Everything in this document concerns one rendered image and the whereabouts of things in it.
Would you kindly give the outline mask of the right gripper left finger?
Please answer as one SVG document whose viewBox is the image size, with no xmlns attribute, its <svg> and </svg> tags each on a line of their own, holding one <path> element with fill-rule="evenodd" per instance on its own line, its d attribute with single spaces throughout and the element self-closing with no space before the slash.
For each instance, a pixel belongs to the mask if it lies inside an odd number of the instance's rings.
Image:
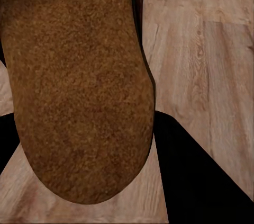
<svg viewBox="0 0 254 224">
<path fill-rule="evenodd" d="M 14 113 L 0 117 L 0 174 L 20 142 Z"/>
</svg>

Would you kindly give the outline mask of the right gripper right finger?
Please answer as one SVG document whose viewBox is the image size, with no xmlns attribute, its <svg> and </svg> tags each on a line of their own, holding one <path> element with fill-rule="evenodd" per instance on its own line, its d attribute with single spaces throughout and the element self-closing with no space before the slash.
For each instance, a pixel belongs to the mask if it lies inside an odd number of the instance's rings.
<svg viewBox="0 0 254 224">
<path fill-rule="evenodd" d="M 254 224 L 254 202 L 170 115 L 154 136 L 169 224 Z"/>
</svg>

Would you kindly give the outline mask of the sandal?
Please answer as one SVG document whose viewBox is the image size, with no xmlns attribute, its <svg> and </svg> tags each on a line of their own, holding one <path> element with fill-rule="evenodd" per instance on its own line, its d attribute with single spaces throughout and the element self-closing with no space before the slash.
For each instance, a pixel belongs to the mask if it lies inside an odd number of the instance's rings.
<svg viewBox="0 0 254 224">
<path fill-rule="evenodd" d="M 99 204 L 140 174 L 156 82 L 142 45 L 143 0 L 0 0 L 0 60 L 35 175 Z"/>
</svg>

